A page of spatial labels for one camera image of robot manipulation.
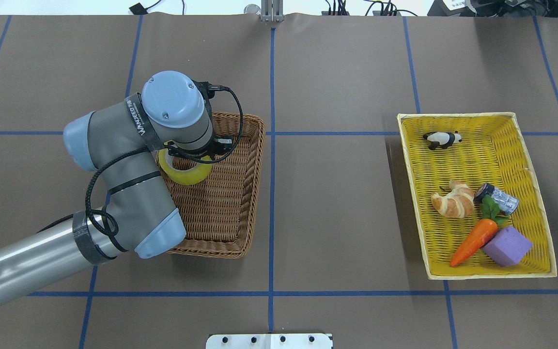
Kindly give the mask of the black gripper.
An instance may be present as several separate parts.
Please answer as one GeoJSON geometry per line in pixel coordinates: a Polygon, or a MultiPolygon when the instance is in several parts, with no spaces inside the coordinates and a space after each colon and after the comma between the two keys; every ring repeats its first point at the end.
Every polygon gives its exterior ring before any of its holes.
{"type": "Polygon", "coordinates": [[[209,156],[211,158],[220,158],[230,154],[234,149],[233,137],[215,137],[209,146],[209,156]]]}

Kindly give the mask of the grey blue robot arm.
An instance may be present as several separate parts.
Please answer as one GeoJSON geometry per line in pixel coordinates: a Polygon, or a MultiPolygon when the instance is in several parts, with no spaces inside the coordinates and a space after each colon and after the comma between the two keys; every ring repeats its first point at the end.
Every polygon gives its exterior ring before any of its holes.
{"type": "Polygon", "coordinates": [[[197,165],[230,156],[240,140],[215,133],[210,104],[223,91],[231,88],[161,71],[141,93],[70,122],[66,150],[93,172],[84,208],[0,249],[0,307],[128,251],[148,259],[181,243],[184,223],[154,156],[197,165]]]}

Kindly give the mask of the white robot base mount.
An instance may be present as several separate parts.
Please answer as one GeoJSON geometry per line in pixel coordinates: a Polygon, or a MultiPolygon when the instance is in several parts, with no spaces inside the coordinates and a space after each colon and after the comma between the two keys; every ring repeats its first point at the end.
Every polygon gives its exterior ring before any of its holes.
{"type": "Polygon", "coordinates": [[[246,333],[211,335],[206,349],[333,349],[326,333],[246,333]]]}

